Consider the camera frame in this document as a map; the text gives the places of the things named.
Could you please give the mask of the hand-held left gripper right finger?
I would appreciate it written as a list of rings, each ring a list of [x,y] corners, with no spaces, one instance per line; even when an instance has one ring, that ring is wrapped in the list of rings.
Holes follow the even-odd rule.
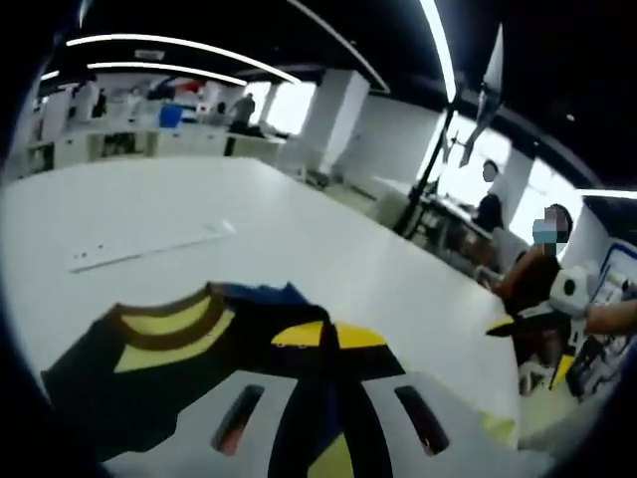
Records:
[[[498,444],[480,415],[380,334],[333,326],[334,374],[357,477],[495,477]]]

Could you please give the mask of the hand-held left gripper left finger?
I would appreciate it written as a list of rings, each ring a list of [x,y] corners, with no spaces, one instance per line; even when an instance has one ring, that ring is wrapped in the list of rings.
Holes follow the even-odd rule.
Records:
[[[274,336],[259,372],[237,371],[179,416],[168,443],[171,477],[317,477],[332,444],[330,325]]]

